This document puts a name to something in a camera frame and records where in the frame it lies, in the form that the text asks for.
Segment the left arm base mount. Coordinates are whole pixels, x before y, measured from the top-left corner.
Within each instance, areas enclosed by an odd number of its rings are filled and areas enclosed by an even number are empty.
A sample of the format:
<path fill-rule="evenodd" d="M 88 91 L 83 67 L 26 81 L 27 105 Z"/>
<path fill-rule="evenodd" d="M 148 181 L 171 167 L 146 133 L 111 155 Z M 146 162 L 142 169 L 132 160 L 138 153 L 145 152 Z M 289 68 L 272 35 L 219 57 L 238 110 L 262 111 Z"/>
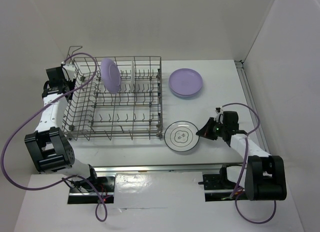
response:
<path fill-rule="evenodd" d="M 115 176 L 101 176 L 92 182 L 106 204 L 114 203 L 115 180 Z M 71 188 L 67 200 L 69 205 L 97 204 L 100 201 L 97 193 L 88 183 L 75 181 L 70 184 Z"/>

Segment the large purple plate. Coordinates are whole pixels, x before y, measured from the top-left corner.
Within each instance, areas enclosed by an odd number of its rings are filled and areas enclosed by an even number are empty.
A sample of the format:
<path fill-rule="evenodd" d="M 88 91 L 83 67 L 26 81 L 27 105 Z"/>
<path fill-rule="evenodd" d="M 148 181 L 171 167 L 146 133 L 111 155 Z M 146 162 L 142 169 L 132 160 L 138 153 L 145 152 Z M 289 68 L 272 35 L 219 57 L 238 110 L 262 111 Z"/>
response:
<path fill-rule="evenodd" d="M 121 74 L 116 63 L 104 58 L 100 64 L 100 74 L 105 89 L 111 94 L 117 94 L 121 87 Z"/>

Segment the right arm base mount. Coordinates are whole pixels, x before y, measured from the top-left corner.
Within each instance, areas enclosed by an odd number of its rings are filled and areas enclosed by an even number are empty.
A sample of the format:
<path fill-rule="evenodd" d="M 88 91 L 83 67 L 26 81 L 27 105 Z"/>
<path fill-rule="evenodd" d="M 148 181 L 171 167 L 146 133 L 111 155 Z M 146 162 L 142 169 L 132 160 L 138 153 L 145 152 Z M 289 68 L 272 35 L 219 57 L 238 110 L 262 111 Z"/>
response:
<path fill-rule="evenodd" d="M 245 190 L 241 187 L 231 198 L 230 195 L 236 184 L 225 181 L 219 174 L 203 174 L 202 181 L 198 184 L 204 189 L 206 202 L 234 201 L 238 195 L 240 200 L 247 200 Z"/>

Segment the grey wire dish rack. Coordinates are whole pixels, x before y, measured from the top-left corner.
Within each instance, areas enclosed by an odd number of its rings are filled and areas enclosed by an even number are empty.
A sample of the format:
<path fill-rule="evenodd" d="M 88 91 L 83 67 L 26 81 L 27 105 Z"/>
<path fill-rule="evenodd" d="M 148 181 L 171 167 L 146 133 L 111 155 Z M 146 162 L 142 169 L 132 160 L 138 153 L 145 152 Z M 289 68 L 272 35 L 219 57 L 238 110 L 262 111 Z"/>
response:
<path fill-rule="evenodd" d="M 114 56 L 120 71 L 117 94 L 109 93 L 101 78 L 102 57 L 92 62 L 76 56 L 68 62 L 75 66 L 74 93 L 64 113 L 62 130 L 69 139 L 85 138 L 159 138 L 163 137 L 162 58 L 160 56 Z M 131 67 L 135 62 L 135 91 L 130 93 Z"/>

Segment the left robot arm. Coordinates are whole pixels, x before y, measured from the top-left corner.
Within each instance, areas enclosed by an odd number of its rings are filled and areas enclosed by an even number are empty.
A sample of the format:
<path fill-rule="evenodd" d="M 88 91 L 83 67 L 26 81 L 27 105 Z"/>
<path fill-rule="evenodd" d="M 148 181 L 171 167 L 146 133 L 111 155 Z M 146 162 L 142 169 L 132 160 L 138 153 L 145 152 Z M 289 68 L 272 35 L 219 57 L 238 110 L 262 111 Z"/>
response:
<path fill-rule="evenodd" d="M 59 96 L 73 90 L 76 68 L 65 64 L 46 70 L 48 81 L 43 86 L 42 99 L 46 109 L 35 131 L 24 138 L 24 143 L 41 174 L 61 173 L 66 176 L 80 175 L 81 186 L 88 192 L 97 189 L 99 180 L 94 168 L 75 158 L 74 150 L 62 131 L 64 113 L 72 94 L 54 102 Z"/>

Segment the white plate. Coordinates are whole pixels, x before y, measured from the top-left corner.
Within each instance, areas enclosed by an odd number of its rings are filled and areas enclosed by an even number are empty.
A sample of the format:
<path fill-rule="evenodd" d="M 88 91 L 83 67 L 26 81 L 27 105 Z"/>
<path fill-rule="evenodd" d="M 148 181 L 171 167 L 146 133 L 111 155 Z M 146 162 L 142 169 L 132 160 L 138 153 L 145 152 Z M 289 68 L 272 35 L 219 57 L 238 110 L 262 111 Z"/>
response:
<path fill-rule="evenodd" d="M 184 153 L 196 147 L 200 137 L 198 128 L 189 121 L 176 121 L 170 124 L 164 133 L 165 144 L 173 151 Z"/>
<path fill-rule="evenodd" d="M 136 82 L 136 66 L 135 62 L 131 62 L 131 71 L 130 71 L 130 93 L 135 92 L 135 82 Z"/>

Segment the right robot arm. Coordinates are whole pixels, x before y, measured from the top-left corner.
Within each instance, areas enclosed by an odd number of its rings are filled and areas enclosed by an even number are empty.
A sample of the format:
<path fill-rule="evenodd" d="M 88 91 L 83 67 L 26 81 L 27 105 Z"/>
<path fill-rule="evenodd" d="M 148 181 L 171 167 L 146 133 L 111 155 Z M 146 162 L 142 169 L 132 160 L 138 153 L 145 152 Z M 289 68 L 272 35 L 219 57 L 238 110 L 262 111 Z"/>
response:
<path fill-rule="evenodd" d="M 196 135 L 217 140 L 221 138 L 244 160 L 244 166 L 223 165 L 218 182 L 223 188 L 244 189 L 250 201 L 283 201 L 287 197 L 284 161 L 272 156 L 253 142 L 246 131 L 239 129 L 235 111 L 220 111 L 210 117 Z"/>

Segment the small purple plate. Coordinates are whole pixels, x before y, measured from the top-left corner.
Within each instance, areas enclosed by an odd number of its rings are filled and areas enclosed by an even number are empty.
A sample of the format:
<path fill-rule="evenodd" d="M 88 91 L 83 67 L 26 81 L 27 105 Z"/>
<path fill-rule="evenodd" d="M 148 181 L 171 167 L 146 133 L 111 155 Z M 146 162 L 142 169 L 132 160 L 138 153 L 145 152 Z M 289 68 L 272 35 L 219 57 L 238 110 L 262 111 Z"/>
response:
<path fill-rule="evenodd" d="M 181 95 L 191 95 L 200 92 L 203 78 L 195 70 L 180 68 L 171 73 L 168 79 L 169 88 Z"/>

